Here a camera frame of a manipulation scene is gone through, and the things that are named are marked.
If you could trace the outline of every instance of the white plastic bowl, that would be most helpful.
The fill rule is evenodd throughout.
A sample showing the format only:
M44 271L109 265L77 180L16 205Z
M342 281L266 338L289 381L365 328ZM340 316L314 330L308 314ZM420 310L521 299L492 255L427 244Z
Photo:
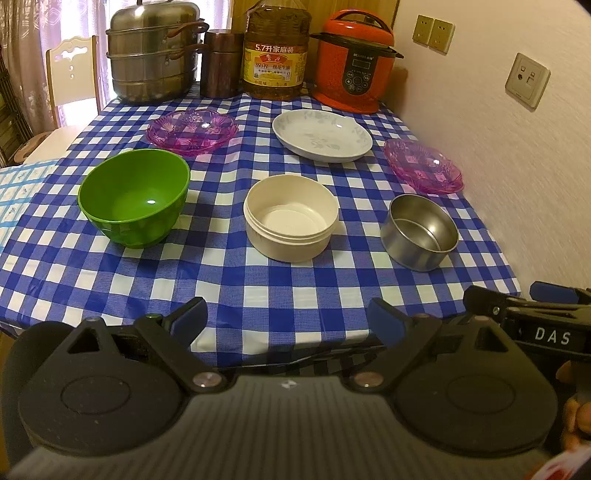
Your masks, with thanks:
M260 253L298 263L326 248L339 219L339 203L317 181L274 175L250 189L244 217L248 239Z

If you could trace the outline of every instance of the pink glass dish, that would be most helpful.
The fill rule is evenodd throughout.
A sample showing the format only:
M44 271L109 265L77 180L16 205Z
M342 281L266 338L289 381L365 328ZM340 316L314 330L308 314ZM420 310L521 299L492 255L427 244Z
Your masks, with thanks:
M212 152L237 132L238 126L230 115L190 108L154 120L146 137L158 148L178 155L195 156Z
M462 172L434 148L391 138L384 145L384 153L394 173L415 190L441 195L464 188Z

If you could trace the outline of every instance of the white wall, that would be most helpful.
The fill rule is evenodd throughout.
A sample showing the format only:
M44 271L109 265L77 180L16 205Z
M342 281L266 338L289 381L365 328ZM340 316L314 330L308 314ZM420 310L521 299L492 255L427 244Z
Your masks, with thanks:
M412 41L419 14L456 24L446 56ZM591 287L591 16L576 0L401 0L395 35L408 79L390 105L462 169L522 290ZM534 112L505 93L518 51L551 70Z

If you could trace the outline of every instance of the hand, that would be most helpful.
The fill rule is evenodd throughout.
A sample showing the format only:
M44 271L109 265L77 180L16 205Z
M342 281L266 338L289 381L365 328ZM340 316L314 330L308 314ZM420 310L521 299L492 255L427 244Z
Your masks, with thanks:
M563 383L574 385L570 361L558 369L556 378ZM564 404L563 418L562 447L565 450L573 450L581 443L581 432L591 434L591 402L581 405L575 397L571 397Z

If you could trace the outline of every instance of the stainless steel steamer pot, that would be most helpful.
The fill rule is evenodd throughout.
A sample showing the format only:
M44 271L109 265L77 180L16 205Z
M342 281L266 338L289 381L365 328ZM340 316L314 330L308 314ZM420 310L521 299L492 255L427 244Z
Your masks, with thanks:
M113 89L129 103L184 95L194 80L196 54L209 26L189 2L153 2L119 10L107 30Z

